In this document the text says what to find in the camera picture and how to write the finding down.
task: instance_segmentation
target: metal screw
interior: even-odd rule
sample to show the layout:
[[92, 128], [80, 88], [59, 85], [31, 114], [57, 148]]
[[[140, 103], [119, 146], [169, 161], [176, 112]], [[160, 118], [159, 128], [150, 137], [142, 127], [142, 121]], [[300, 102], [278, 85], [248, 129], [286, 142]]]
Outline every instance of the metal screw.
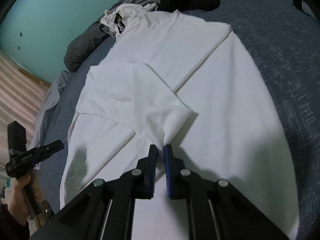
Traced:
[[103, 185], [104, 180], [103, 179], [96, 179], [95, 181], [93, 181], [93, 185], [95, 187], [100, 187], [101, 185]]
[[189, 176], [191, 174], [191, 171], [189, 171], [188, 169], [183, 169], [180, 171], [180, 174], [182, 176]]
[[131, 171], [131, 174], [133, 176], [140, 176], [141, 173], [142, 173], [142, 171], [140, 169], [134, 169], [134, 170]]
[[221, 186], [221, 187], [226, 187], [226, 186], [229, 185], [229, 182], [228, 182], [226, 179], [219, 179], [219, 180], [218, 180], [218, 184], [219, 184], [219, 186]]

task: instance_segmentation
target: person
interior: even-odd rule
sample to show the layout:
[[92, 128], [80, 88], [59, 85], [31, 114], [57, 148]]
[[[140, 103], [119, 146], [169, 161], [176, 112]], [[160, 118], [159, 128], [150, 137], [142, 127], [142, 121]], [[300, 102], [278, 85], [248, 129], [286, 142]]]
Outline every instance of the person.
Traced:
[[30, 238], [27, 216], [29, 214], [23, 197], [23, 187], [31, 180], [26, 174], [13, 183], [12, 197], [8, 205], [0, 205], [0, 239], [27, 240]]

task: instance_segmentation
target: black sleeve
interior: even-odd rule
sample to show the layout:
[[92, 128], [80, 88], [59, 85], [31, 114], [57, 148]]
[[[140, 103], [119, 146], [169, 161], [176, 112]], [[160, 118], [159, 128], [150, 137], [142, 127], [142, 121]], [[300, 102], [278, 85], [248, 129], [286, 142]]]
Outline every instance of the black sleeve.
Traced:
[[20, 225], [10, 215], [7, 205], [0, 205], [0, 238], [1, 240], [27, 240], [30, 238], [28, 222]]

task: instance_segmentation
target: human hand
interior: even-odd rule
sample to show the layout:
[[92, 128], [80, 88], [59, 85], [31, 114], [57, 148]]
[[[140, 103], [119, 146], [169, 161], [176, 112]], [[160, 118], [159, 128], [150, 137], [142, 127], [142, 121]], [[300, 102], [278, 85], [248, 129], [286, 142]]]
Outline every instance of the human hand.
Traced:
[[30, 182], [30, 180], [30, 175], [26, 174], [15, 181], [12, 186], [12, 197], [8, 202], [8, 211], [10, 215], [12, 215], [14, 220], [16, 220], [22, 226], [26, 225], [27, 216], [29, 215], [28, 207], [24, 202], [22, 190], [23, 187]]

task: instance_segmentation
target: blue bedsheet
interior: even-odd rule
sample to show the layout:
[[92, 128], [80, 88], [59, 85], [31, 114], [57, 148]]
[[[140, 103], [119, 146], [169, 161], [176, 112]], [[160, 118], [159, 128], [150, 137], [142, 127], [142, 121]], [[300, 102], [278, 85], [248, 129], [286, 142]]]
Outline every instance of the blue bedsheet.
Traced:
[[[302, 239], [320, 213], [320, 24], [292, 0], [221, 0], [214, 11], [185, 13], [231, 24], [261, 71], [292, 153], [300, 205], [297, 239]], [[97, 65], [113, 44], [108, 38], [72, 74], [53, 113], [45, 142], [61, 139], [66, 147], [42, 163], [40, 183], [55, 212], [79, 94], [90, 65]]]

